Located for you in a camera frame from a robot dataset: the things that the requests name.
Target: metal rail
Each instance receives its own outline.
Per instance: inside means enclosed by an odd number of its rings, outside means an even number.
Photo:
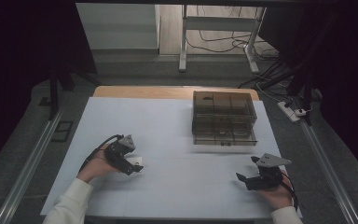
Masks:
[[[27,187],[34,176],[34,172],[39,164],[43,153],[46,150],[49,140],[54,133],[54,130],[60,120],[63,110],[65,109],[66,101],[68,96],[66,93],[62,97],[62,105],[59,107],[59,111],[52,120],[49,120],[45,130],[40,135],[34,149],[32,150],[27,162],[22,167],[22,170],[7,195],[5,202],[3,203],[0,210],[0,224],[10,223],[17,208],[19,207],[22,196],[24,195]]]
[[[347,219],[348,223],[358,224],[358,215],[356,209],[354,208],[353,203],[351,202],[351,198],[345,190],[345,187],[339,180],[339,177],[337,176],[336,171],[330,163],[330,160],[324,153],[324,147],[319,142],[319,139],[313,131],[312,127],[309,126],[305,120],[301,120],[301,127],[308,140],[310,141],[310,147],[315,153],[316,160],[319,162],[319,165],[324,172],[331,190],[336,195],[338,205],[341,208],[344,217]]]

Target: wall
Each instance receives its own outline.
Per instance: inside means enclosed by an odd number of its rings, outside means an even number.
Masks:
[[[158,48],[158,6],[89,3],[76,6],[91,49]]]

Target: cable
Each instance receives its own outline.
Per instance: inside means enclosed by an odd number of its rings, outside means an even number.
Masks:
[[[265,172],[262,172],[260,174],[263,174],[263,175],[267,175],[269,178],[271,178],[272,180],[274,180],[276,183],[278,183],[279,185],[281,185],[282,187],[284,187],[289,193],[290,195],[292,196],[293,198],[293,207],[296,209],[296,211],[298,210],[298,198],[297,198],[297,195],[296,195],[296,192],[295,192],[295,186],[293,185],[293,182],[292,180],[290,179],[290,177],[285,174],[284,172],[281,172],[282,175],[286,176],[286,178],[289,180],[290,182],[290,185],[292,185],[292,187],[290,188],[287,184],[285,184],[283,181],[278,181],[274,178],[274,176],[268,174],[268,173],[265,173]]]
[[[298,110],[304,110],[304,112],[310,112],[311,110],[312,110],[312,105],[310,105],[310,109],[309,110],[305,110],[305,109],[302,109],[302,108],[300,108],[300,109],[298,109]]]
[[[284,70],[286,70],[286,69],[289,69],[289,68],[287,67],[287,65],[284,64],[282,61],[279,61],[279,62],[281,62],[281,63],[280,63],[280,66],[284,65],[284,67],[283,67],[281,70],[279,70],[278,72],[275,72],[275,70],[277,70],[277,69],[279,68],[279,66],[276,67],[273,71],[269,72],[269,74],[266,75],[266,77],[272,78],[272,77],[274,77],[274,76],[276,76],[276,75],[279,75],[282,71],[284,71]]]
[[[293,103],[293,99],[292,99],[289,95],[287,95],[287,93],[286,93],[286,94],[284,94],[284,93],[277,93],[277,92],[270,91],[270,90],[268,90],[268,92],[270,92],[270,93],[272,93],[272,94],[274,94],[274,95],[281,96],[281,97],[283,97],[283,98],[289,100],[289,101],[290,101],[290,104]]]
[[[237,36],[231,36],[231,37],[223,37],[223,38],[216,38],[216,39],[205,39],[202,34],[201,34],[201,30],[199,30],[200,32],[200,37],[203,41],[219,41],[219,40],[226,40],[226,39],[232,39],[233,37],[234,38],[239,38],[239,37],[246,37],[246,36],[249,36],[249,35],[237,35]]]
[[[271,61],[277,61],[280,59],[279,56],[264,56],[263,53],[265,51],[268,51],[268,50],[275,50],[275,49],[264,49],[263,51],[261,51],[261,54],[257,53],[257,50],[255,49],[255,47],[253,47],[252,51],[255,53],[255,57],[258,58],[259,60],[263,60],[263,61],[268,61],[268,60],[271,60]]]
[[[278,99],[276,99],[276,98],[274,98],[274,97],[268,95],[266,92],[262,91],[262,90],[260,89],[260,87],[258,86],[258,83],[259,83],[259,82],[255,83],[255,85],[257,86],[257,88],[258,88],[261,92],[263,92],[265,95],[267,95],[267,97],[271,98],[272,100],[277,101],[278,103],[281,102],[280,100],[278,100]]]
[[[97,154],[97,152],[101,149],[101,147],[103,145],[105,145],[107,142],[109,142],[110,140],[114,139],[114,138],[122,138],[124,137],[123,135],[120,135],[120,134],[116,134],[116,135],[113,135],[112,137],[109,137],[108,139],[106,139],[105,141],[103,141],[97,148],[95,148],[94,150],[92,150],[92,152],[88,155],[88,157],[84,160],[83,164],[81,165],[80,169],[79,169],[79,172],[81,170],[83,170],[83,168],[87,165],[87,163],[89,163],[89,161],[95,156],[95,154]]]
[[[282,174],[284,175],[284,176],[286,176],[286,178],[289,180],[289,182],[290,182],[290,185],[292,185],[292,187],[290,188],[289,186],[287,186],[285,183],[283,183],[283,182],[281,182],[281,185],[284,187],[284,188],[286,188],[289,192],[290,192],[290,194],[292,195],[292,198],[293,198],[293,207],[296,209],[296,211],[297,211],[297,209],[298,209],[298,198],[297,198],[297,195],[296,195],[296,191],[295,191],[295,185],[293,184],[293,182],[292,182],[292,179],[290,179],[290,177],[287,175],[287,174],[285,174],[284,172],[282,172]]]
[[[264,76],[273,66],[275,66],[276,64],[278,63],[278,61],[277,62],[275,62],[275,63],[273,63],[263,74],[261,74],[260,76]],[[238,89],[240,89],[242,86],[244,86],[245,84],[247,84],[247,83],[249,83],[249,82],[252,82],[252,81],[255,81],[255,80],[258,80],[259,79],[259,77],[254,77],[254,78],[252,78],[252,79],[250,79],[250,80],[248,80],[248,81],[245,81],[245,82],[242,82],[239,86],[238,86]]]
[[[187,38],[186,38],[186,42],[187,42],[187,44],[188,44],[190,47],[192,47],[192,48],[194,48],[194,49],[205,49],[205,50],[208,50],[208,51],[211,51],[211,52],[215,52],[215,53],[228,52],[228,51],[231,51],[231,50],[233,50],[233,49],[235,49],[235,48],[237,47],[237,46],[234,46],[234,47],[231,48],[231,49],[214,50],[214,49],[206,49],[206,48],[203,48],[203,47],[193,46],[193,45],[191,45],[191,44],[188,42]]]

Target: human hand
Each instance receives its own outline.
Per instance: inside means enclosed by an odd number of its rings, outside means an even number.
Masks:
[[[282,170],[283,183],[285,183],[290,188],[292,187],[289,179],[285,176],[286,172]],[[275,209],[280,209],[288,206],[293,206],[292,195],[285,189],[282,185],[279,185],[275,189],[262,189],[258,192],[263,195],[263,197],[269,202],[269,204]]]
[[[106,175],[110,172],[118,172],[118,169],[111,166],[104,156],[104,150],[109,144],[103,145],[86,166],[77,174],[78,179],[89,183],[96,176]]]

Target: plastic drawer organizer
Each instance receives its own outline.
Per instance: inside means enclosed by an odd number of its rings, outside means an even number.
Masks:
[[[254,146],[257,116],[251,94],[194,91],[194,145]]]

